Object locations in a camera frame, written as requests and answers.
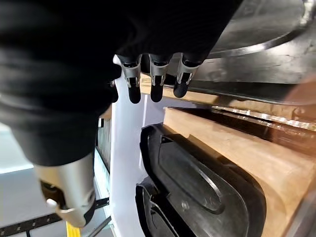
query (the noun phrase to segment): gray floor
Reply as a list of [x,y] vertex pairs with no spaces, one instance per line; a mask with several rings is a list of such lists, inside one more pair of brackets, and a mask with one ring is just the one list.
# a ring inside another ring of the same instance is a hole
[[[0,174],[0,227],[52,213],[46,207],[33,169]],[[86,236],[105,220],[103,209],[98,209],[91,222],[82,229]],[[65,237],[66,223],[57,222],[31,231],[31,237]],[[112,237],[110,229],[98,237]]]

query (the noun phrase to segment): white panel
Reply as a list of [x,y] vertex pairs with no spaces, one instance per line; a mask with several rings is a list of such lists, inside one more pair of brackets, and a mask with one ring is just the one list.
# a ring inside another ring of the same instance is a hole
[[144,96],[134,105],[129,101],[123,78],[116,80],[118,101],[112,105],[110,207],[117,237],[143,237],[136,203],[135,187],[146,177],[139,168],[140,132]]

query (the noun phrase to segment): metal bracket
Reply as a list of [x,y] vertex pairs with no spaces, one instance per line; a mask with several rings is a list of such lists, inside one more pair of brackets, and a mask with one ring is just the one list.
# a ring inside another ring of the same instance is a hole
[[197,73],[200,65],[196,67],[187,67],[186,65],[183,64],[182,58],[183,58],[183,54],[181,56],[179,66],[178,66],[177,82],[178,84],[181,84],[184,73],[187,73],[187,74],[190,74],[189,79],[186,81],[186,84],[188,85],[191,82],[194,75]]

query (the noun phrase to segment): black fabric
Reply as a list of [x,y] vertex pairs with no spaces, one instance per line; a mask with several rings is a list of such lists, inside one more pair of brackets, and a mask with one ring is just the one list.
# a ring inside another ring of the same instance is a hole
[[241,2],[0,0],[0,121],[34,163],[80,159],[116,96],[114,54],[205,54]]

